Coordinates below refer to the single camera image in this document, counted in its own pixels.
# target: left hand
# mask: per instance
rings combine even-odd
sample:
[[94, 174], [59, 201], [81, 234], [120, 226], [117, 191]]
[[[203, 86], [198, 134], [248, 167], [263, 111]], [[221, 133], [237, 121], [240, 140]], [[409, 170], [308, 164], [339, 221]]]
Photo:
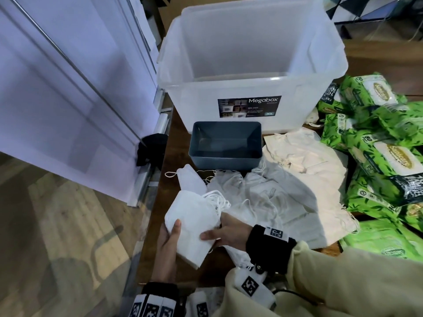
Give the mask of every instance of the left hand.
[[181, 221], [177, 219], [169, 234], [163, 223], [157, 239], [156, 259], [154, 260], [152, 282], [172, 283], [176, 275], [176, 245], [181, 234]]

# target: beige jacket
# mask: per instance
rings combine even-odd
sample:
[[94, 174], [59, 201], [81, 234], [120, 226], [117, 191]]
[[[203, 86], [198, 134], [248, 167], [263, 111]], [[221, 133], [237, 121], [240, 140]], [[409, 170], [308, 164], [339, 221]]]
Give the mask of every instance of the beige jacket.
[[234, 287], [235, 269], [226, 276], [225, 296], [213, 317], [423, 316], [423, 263], [348, 248], [334, 258], [299, 242], [291, 253], [289, 293], [276, 294], [272, 312]]

